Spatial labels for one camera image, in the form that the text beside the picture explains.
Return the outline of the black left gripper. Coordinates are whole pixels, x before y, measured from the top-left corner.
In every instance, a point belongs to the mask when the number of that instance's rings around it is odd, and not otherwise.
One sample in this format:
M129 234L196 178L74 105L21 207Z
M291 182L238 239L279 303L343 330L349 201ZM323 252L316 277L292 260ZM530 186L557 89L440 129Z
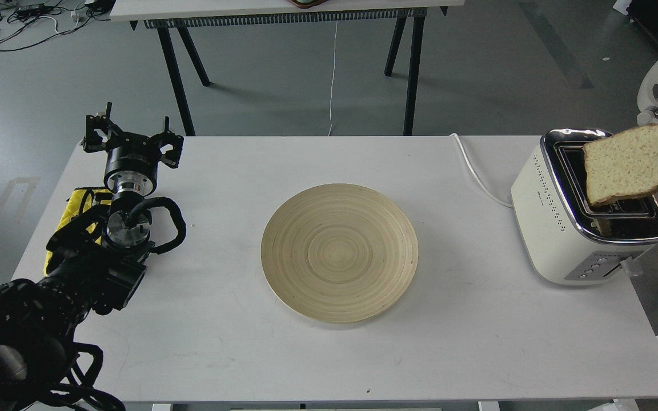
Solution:
M157 187L159 162L171 169L179 167L184 137L170 129L168 116L162 132L150 137L125 132L111 120L112 108L113 103L107 102L105 111L85 116L82 149L107 151L104 184L110 192L151 194Z

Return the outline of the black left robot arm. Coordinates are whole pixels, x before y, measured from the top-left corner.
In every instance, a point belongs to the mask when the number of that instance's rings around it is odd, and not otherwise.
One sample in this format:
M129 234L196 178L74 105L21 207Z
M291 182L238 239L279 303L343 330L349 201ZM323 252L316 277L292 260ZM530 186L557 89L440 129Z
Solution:
M73 410L124 410L96 389L104 354L75 340L91 313L121 310L143 280L149 255L183 243L186 222L176 202L154 197L158 166L179 166L184 138L164 120L147 136L121 130L105 112L86 117L86 153L105 152L108 204L94 203L47 242L44 278L0 284L0 410L36 402Z

